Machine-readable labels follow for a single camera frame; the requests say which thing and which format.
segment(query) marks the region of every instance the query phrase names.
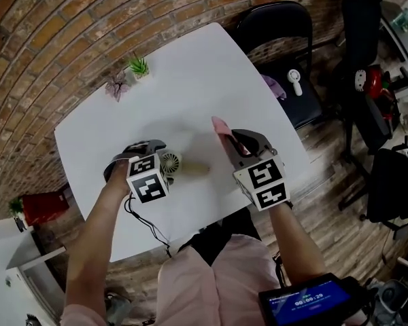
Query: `succulent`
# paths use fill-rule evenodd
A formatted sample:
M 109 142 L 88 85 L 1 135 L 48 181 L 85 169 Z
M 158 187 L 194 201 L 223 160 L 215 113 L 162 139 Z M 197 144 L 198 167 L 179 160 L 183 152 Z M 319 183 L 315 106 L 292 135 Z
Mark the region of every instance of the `succulent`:
M 120 101 L 121 94 L 127 92 L 129 89 L 130 86 L 125 81 L 124 71 L 107 79 L 106 94 L 110 95 L 118 102 Z
M 148 68 L 148 63 L 144 58 L 139 58 L 135 54 L 135 58 L 129 61 L 129 67 L 132 72 L 134 72 L 136 79 L 140 79 L 148 75 L 150 69 Z
M 17 197 L 9 202 L 9 211 L 12 216 L 17 217 L 18 214 L 22 213 L 22 199 Z

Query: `hand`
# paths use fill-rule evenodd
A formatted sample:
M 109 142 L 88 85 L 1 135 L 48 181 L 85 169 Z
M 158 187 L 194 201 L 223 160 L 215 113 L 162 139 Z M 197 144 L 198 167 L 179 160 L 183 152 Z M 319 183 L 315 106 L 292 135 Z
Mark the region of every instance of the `hand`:
M 116 162 L 114 170 L 112 171 L 112 175 L 107 182 L 108 188 L 119 191 L 124 194 L 124 196 L 126 196 L 130 192 L 130 187 L 126 181 L 128 167 L 128 160 L 121 160 L 119 162 Z

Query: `red object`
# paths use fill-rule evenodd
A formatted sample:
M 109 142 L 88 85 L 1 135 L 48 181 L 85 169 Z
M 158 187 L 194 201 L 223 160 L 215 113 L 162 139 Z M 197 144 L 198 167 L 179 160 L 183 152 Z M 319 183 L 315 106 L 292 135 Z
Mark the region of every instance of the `red object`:
M 375 65 L 368 67 L 366 70 L 366 82 L 364 83 L 363 90 L 370 95 L 373 99 L 376 99 L 381 95 L 382 91 L 382 71 L 381 67 Z
M 31 194 L 21 199 L 28 225 L 40 225 L 57 219 L 69 208 L 62 192 Z

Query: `pink shirt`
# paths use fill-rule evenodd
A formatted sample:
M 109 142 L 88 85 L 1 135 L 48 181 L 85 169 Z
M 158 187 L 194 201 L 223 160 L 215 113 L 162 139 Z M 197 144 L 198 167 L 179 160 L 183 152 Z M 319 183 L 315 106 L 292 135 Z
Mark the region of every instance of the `pink shirt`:
M 186 247 L 158 274 L 158 326 L 264 326 L 258 292 L 279 289 L 275 263 L 261 241 L 235 234 L 211 267 Z M 67 306 L 62 326 L 101 326 L 83 306 Z

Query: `display screen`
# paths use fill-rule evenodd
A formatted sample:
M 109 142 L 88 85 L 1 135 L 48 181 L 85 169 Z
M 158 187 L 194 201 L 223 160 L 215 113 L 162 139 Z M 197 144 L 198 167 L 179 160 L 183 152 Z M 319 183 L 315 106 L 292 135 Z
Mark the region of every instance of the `display screen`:
M 349 300 L 349 295 L 334 281 L 302 291 L 268 299 L 278 325 L 287 325 L 320 314 Z

